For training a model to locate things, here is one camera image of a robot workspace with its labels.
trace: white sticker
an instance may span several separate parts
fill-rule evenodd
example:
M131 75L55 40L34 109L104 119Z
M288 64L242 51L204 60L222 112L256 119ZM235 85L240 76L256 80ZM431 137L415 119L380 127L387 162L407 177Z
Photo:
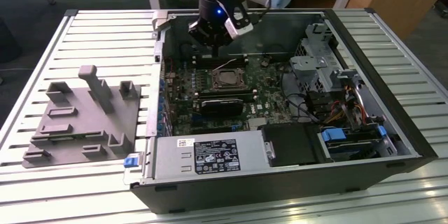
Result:
M194 147L194 143L195 143L194 138L178 139L178 147Z

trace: warning symbol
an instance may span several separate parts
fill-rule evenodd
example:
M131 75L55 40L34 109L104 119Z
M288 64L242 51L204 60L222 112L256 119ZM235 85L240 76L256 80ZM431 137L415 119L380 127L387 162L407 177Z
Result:
M203 163L204 162L204 156L203 155L198 155L196 156L196 163Z

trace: black plastic cover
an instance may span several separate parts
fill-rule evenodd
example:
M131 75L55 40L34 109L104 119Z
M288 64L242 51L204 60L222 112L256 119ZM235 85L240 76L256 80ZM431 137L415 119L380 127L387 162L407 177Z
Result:
M267 124L260 128L263 139L271 142L274 148L275 158L270 159L272 167L327 162L316 124L280 123Z

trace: power supply label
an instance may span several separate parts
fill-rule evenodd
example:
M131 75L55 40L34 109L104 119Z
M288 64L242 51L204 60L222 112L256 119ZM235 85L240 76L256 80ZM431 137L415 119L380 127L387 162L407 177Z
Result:
M224 173L240 168L236 140L195 142L195 171L198 174Z

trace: cpu socket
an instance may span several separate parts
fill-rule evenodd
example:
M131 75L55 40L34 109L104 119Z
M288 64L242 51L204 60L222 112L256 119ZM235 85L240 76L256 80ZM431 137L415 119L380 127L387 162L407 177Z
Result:
M240 68L215 70L212 74L214 89L246 89L243 73Z

